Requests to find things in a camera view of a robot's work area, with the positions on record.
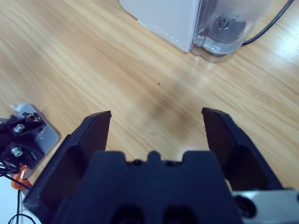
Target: black wire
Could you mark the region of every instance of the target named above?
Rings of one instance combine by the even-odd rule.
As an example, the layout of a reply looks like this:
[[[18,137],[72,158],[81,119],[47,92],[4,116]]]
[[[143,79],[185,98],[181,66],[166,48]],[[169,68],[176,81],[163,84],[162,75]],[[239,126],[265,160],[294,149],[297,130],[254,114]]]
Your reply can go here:
[[[20,216],[24,216],[28,219],[30,219],[32,221],[33,224],[36,224],[36,222],[33,220],[32,217],[28,216],[28,215],[25,215],[25,214],[20,214],[20,200],[21,200],[21,190],[18,190],[18,204],[17,204],[17,214],[12,216],[11,219],[9,220],[8,224],[11,224],[12,220],[17,217],[17,220],[16,220],[16,224],[19,224],[19,217]]]
[[[295,0],[288,0],[285,6],[280,10],[280,12],[274,17],[274,19],[256,36],[252,37],[250,40],[245,41],[242,46],[252,43],[253,41],[256,41],[259,37],[261,37],[264,33],[266,33],[276,22],[279,20],[279,18],[286,12],[286,10],[290,7],[290,5]]]
[[[20,213],[20,196],[21,196],[21,190],[18,190],[18,204],[17,204],[17,221],[16,224],[19,224],[19,213]]]
[[[9,220],[8,224],[11,224],[11,221],[15,218],[15,217],[18,217],[18,216],[24,216],[28,219],[30,219],[32,221],[33,224],[36,224],[36,222],[33,220],[32,217],[28,216],[28,215],[25,215],[25,214],[19,214],[19,215],[14,215],[11,217],[11,219]]]
[[[10,177],[8,174],[18,174],[20,169],[18,168],[19,164],[15,163],[11,159],[0,158],[0,177],[4,176],[7,179],[16,182],[17,184],[21,185],[26,189],[30,189],[30,187],[26,186],[25,184],[15,180],[14,178]]]
[[[7,179],[9,179],[9,180],[11,180],[11,181],[16,182],[17,184],[21,185],[21,186],[24,187],[24,188],[30,190],[30,187],[28,187],[28,186],[26,186],[25,184],[23,184],[23,183],[21,183],[21,182],[15,180],[14,178],[12,178],[12,177],[10,177],[10,176],[8,176],[8,175],[6,175],[6,174],[3,174],[2,176],[6,177]]]

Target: transparent water tank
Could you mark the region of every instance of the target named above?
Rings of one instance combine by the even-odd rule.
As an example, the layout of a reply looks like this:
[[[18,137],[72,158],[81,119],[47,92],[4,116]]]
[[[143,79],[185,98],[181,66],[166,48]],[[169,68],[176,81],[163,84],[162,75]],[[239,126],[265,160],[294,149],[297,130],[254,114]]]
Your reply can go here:
[[[228,60],[248,38],[272,0],[201,0],[191,52]]]

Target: metal screw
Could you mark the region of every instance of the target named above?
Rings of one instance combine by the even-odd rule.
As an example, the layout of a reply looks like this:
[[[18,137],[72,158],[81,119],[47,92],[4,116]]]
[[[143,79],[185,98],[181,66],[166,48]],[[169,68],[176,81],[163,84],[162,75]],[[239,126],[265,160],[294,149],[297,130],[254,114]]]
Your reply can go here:
[[[228,19],[227,18],[221,18],[220,20],[219,20],[219,26],[221,27],[221,28],[227,28],[228,27],[228,25],[229,25],[229,21],[228,21]]]
[[[13,130],[17,133],[21,133],[25,129],[25,125],[17,124],[16,127],[13,128]]]
[[[23,151],[21,147],[15,147],[12,150],[10,150],[10,152],[15,156],[15,157],[19,157],[21,155],[23,155]]]

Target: screw hole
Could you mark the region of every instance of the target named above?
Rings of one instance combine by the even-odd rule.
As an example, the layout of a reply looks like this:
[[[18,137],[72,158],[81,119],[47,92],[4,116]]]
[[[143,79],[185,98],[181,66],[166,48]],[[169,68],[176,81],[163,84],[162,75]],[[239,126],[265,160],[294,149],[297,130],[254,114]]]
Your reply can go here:
[[[175,162],[172,162],[172,161],[166,161],[165,165],[168,166],[168,167],[175,167],[176,166]]]
[[[134,166],[138,167],[142,164],[142,161],[141,160],[134,160],[132,163],[133,163]]]
[[[250,199],[243,196],[236,196],[235,202],[242,217],[253,218],[256,215],[256,206]]]

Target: black cable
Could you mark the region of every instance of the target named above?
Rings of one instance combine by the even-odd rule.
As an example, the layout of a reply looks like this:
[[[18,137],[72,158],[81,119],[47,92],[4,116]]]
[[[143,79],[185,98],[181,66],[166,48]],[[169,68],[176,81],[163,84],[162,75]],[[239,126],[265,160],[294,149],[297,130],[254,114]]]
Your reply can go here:
[[[11,219],[9,220],[8,224],[11,224],[11,221],[15,218],[15,217],[18,217],[18,216],[24,216],[28,219],[30,219],[32,221],[33,224],[36,224],[36,222],[33,220],[32,217],[28,216],[28,215],[25,215],[25,214],[19,214],[19,215],[14,215],[11,217]]]
[[[280,12],[274,17],[274,19],[257,35],[252,37],[250,40],[245,41],[242,46],[252,43],[253,41],[256,41],[259,37],[261,37],[264,33],[266,33],[276,22],[279,20],[279,18],[286,12],[286,10],[290,7],[290,5],[295,0],[288,0],[285,6],[280,10]]]
[[[15,180],[14,178],[10,177],[8,174],[18,174],[20,169],[18,168],[19,164],[15,163],[11,159],[0,158],[0,177],[4,176],[7,179],[16,182],[17,184],[21,185],[26,189],[30,189],[30,187],[26,186],[25,184]]]
[[[25,214],[20,214],[20,200],[21,200],[21,190],[18,190],[18,204],[17,204],[17,214],[12,216],[11,219],[9,220],[8,224],[11,224],[12,220],[17,217],[17,220],[16,220],[16,224],[19,224],[19,217],[20,216],[24,216],[28,219],[30,219],[32,221],[33,224],[36,224],[36,222],[33,220],[32,217],[28,216],[28,215],[25,215]]]
[[[19,214],[20,214],[20,196],[21,196],[21,190],[18,190],[18,204],[17,204],[17,221],[16,224],[19,224]]]
[[[12,178],[12,177],[10,177],[10,176],[8,176],[8,175],[6,175],[6,174],[3,174],[2,176],[6,177],[7,179],[9,179],[9,180],[11,180],[11,181],[16,182],[17,184],[21,185],[21,186],[24,187],[24,188],[30,190],[30,187],[28,187],[28,186],[26,186],[25,184],[23,184],[23,183],[21,183],[21,182],[15,180],[14,178]]]

